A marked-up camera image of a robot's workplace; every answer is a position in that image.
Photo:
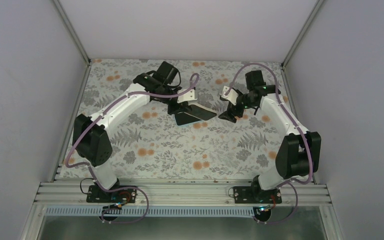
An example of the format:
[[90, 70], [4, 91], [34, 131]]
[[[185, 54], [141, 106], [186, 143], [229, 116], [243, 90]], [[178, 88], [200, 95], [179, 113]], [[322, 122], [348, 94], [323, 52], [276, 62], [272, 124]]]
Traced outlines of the black smartphone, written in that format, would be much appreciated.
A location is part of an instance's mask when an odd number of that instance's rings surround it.
[[200, 105], [198, 103], [191, 103], [189, 104], [192, 111], [185, 112], [191, 116], [197, 117], [199, 119], [202, 119], [203, 121], [208, 121], [214, 117], [216, 117], [218, 114], [216, 111], [205, 107], [203, 105]]

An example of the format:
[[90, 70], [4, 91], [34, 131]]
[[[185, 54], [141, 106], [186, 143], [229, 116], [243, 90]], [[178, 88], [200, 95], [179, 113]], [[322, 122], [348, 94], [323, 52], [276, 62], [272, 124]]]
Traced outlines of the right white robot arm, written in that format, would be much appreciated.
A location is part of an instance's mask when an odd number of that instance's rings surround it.
[[247, 93], [224, 86], [220, 99], [227, 101], [227, 110], [219, 118], [235, 123], [247, 109], [263, 111], [271, 119], [281, 137], [275, 165], [253, 178], [250, 186], [240, 189], [237, 203], [262, 204], [276, 196], [279, 187], [292, 181], [308, 184], [318, 170], [321, 136], [299, 123], [281, 98], [279, 84], [268, 84], [260, 70], [245, 74]]

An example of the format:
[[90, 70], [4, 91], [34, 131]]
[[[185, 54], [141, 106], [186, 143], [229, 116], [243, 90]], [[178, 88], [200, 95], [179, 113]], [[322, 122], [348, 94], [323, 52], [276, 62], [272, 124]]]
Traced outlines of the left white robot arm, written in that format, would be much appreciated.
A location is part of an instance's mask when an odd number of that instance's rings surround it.
[[178, 98], [193, 95], [200, 77], [194, 73], [189, 87], [182, 89], [171, 85], [179, 74], [176, 67], [163, 61], [157, 70], [137, 75], [128, 88], [104, 108], [89, 116], [79, 114], [75, 118], [72, 147], [64, 164], [67, 168], [86, 166], [104, 201], [114, 202], [120, 191], [116, 186], [118, 178], [108, 162], [113, 152], [111, 135], [132, 113], [151, 101], [166, 104], [170, 115], [185, 109], [186, 102], [178, 102]]

